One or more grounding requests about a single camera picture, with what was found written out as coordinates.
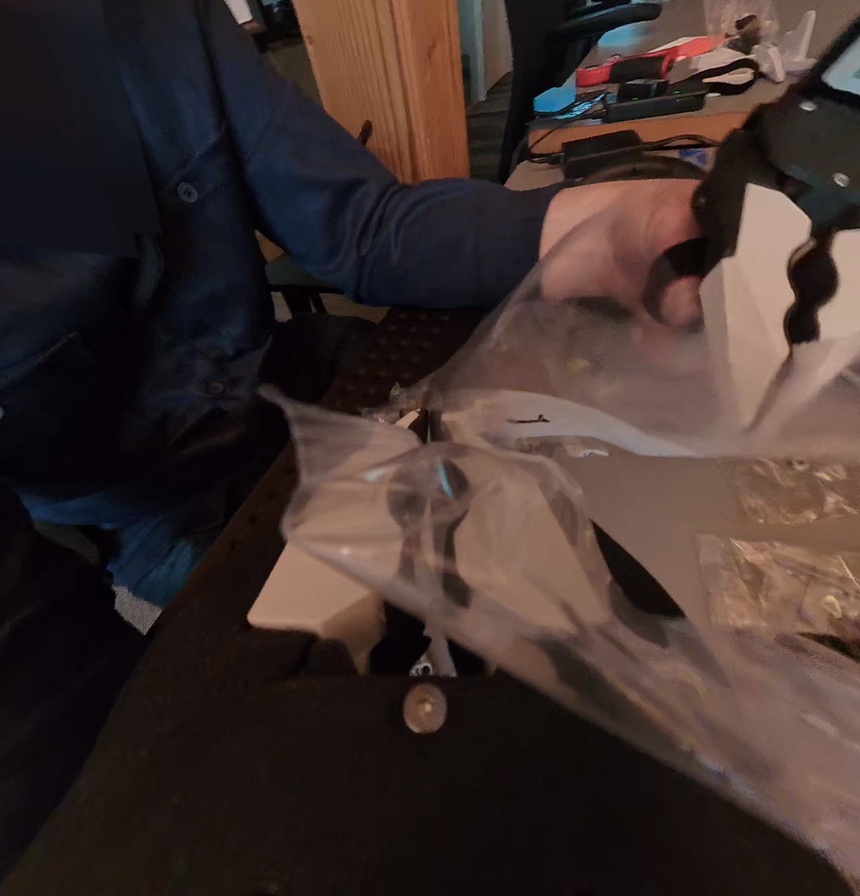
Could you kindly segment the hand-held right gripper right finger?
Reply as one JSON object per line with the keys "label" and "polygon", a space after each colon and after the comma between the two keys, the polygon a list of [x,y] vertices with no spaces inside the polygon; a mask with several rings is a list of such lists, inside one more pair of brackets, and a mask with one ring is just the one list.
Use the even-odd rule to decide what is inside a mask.
{"label": "hand-held right gripper right finger", "polygon": [[458,412],[437,415],[437,440],[458,499],[437,524],[439,629],[528,678],[598,674],[611,577],[561,445],[486,441]]}

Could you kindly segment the black power strip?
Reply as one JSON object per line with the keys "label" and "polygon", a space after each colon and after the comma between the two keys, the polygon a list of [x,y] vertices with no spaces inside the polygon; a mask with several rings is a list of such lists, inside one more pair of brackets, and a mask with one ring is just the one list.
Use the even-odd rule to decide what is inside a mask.
{"label": "black power strip", "polygon": [[696,113],[706,105],[707,96],[707,90],[700,90],[647,98],[608,98],[603,105],[601,121],[606,125],[621,125],[650,118]]}

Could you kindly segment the blue pad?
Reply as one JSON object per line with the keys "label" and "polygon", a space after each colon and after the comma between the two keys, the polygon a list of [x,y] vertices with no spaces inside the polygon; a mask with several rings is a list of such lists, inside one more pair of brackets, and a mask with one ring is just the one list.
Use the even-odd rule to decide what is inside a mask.
{"label": "blue pad", "polygon": [[574,86],[550,88],[534,97],[534,118],[575,118],[600,102],[606,90],[577,91]]}

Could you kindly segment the large clear plastic bag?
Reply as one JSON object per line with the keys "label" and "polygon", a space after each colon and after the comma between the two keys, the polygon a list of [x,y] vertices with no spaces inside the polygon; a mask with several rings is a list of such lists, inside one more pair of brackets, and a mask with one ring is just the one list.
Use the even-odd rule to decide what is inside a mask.
{"label": "large clear plastic bag", "polygon": [[860,879],[860,214],[612,204],[427,381],[284,405],[289,547]]}

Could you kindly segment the wooden post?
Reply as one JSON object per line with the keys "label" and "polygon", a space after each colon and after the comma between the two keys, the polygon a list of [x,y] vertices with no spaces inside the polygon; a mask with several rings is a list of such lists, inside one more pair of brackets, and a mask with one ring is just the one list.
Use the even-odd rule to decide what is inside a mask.
{"label": "wooden post", "polygon": [[295,1],[322,105],[399,180],[468,178],[455,1]]}

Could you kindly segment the red pouch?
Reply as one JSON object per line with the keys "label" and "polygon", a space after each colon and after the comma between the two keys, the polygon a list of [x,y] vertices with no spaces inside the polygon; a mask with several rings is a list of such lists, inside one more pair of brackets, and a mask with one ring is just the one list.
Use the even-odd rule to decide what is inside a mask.
{"label": "red pouch", "polygon": [[722,37],[696,37],[681,39],[665,48],[644,54],[614,56],[604,63],[578,69],[575,84],[580,89],[638,80],[663,80],[677,62],[704,55],[720,47],[723,42]]}

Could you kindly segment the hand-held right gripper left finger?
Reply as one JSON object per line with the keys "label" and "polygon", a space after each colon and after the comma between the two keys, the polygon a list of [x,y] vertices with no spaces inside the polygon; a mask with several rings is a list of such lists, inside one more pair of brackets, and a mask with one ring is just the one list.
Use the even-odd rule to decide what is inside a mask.
{"label": "hand-held right gripper left finger", "polygon": [[424,576],[426,497],[397,480],[408,470],[394,460],[426,441],[426,417],[294,414],[286,550],[249,610],[252,627],[340,642],[361,672],[410,672],[426,652],[424,623],[372,585],[401,592]]}

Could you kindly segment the black studded mat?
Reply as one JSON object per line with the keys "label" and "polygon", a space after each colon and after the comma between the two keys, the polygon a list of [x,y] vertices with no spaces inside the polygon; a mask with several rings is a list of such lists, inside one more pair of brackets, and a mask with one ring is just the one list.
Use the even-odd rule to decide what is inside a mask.
{"label": "black studded mat", "polygon": [[[269,385],[292,383],[292,397],[334,412],[359,414],[385,403],[394,384],[406,388],[445,364],[486,312],[481,309],[391,308],[377,324],[356,317],[294,319],[297,341],[272,346]],[[232,632],[246,616],[286,550],[282,516],[298,483],[287,420],[264,399],[252,405],[243,439],[211,455],[208,471],[231,491],[224,526],[184,587],[159,617],[159,631],[195,623]]]}

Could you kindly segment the black power adapter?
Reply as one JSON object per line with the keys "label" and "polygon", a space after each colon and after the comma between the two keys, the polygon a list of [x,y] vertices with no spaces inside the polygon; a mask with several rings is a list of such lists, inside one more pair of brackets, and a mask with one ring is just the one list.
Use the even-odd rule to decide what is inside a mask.
{"label": "black power adapter", "polygon": [[560,151],[561,173],[566,180],[581,180],[637,155],[642,143],[634,130],[597,133],[565,141]]}

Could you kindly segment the person's left hand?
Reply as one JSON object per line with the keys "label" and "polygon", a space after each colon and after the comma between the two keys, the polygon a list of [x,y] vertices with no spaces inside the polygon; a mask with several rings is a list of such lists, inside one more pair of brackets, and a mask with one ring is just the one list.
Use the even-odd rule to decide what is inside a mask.
{"label": "person's left hand", "polygon": [[701,310],[699,277],[661,287],[655,312],[644,294],[657,260],[701,236],[692,213],[697,185],[669,178],[559,190],[540,236],[542,295],[551,302],[610,299],[649,327],[693,327]]}

